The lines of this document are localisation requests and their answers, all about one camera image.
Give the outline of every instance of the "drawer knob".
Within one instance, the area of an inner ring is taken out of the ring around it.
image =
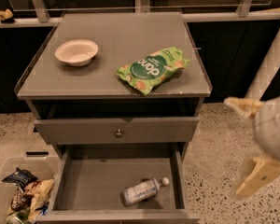
[[[116,136],[117,138],[121,138],[121,137],[123,136],[123,133],[122,133],[121,129],[117,129],[117,131],[116,131],[116,133],[115,133],[115,136]]]

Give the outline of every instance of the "terrazzo floor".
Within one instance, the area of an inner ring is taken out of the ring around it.
[[[190,212],[201,224],[280,223],[280,176],[245,200],[230,196],[231,184],[248,155],[260,153],[253,140],[251,122],[223,104],[204,104],[200,123],[183,162]],[[0,114],[0,167],[26,150],[48,150],[33,129],[31,113]]]

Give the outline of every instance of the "closed drawer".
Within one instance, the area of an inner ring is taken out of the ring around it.
[[[51,193],[49,211],[37,223],[197,223],[189,212],[177,144],[67,146]],[[120,193],[144,179],[167,176],[170,185],[126,207]]]
[[[35,127],[49,144],[188,142],[199,118],[37,119]]]

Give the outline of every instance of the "white bottle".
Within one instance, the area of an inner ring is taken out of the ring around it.
[[[159,193],[161,187],[169,185],[169,179],[167,177],[158,181],[156,178],[149,179],[134,187],[127,188],[122,194],[123,202],[126,206],[139,203],[144,199],[155,196]]]

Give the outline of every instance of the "white bowl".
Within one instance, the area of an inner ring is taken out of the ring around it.
[[[72,66],[88,64],[98,52],[97,45],[89,40],[73,40],[66,42],[56,49],[55,56],[59,61]]]

